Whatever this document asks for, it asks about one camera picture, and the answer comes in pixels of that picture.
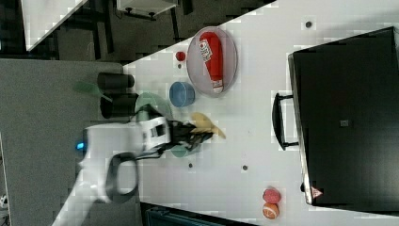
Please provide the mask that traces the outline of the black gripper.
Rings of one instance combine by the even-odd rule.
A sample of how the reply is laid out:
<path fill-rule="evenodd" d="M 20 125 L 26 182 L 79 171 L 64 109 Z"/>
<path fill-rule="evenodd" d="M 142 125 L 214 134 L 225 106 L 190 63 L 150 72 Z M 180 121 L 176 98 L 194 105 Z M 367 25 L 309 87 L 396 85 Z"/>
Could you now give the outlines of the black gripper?
<path fill-rule="evenodd" d="M 184 147 L 196 148 L 202 142 L 210 139 L 213 133 L 191 134 L 196 128 L 190 122 L 169 121 L 169 131 L 172 145 L 183 145 Z"/>

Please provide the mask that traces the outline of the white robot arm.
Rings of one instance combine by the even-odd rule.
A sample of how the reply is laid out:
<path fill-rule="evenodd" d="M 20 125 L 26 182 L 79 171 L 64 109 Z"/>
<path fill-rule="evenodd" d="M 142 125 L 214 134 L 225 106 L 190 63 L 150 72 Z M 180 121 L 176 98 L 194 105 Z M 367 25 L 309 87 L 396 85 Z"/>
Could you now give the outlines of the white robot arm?
<path fill-rule="evenodd" d="M 125 203 L 138 191 L 138 162 L 160 157 L 176 146 L 194 151 L 223 133 L 201 113 L 191 122 L 166 118 L 151 106 L 145 121 L 105 123 L 85 129 L 86 154 L 67 200 L 52 226 L 81 226 L 93 203 Z"/>

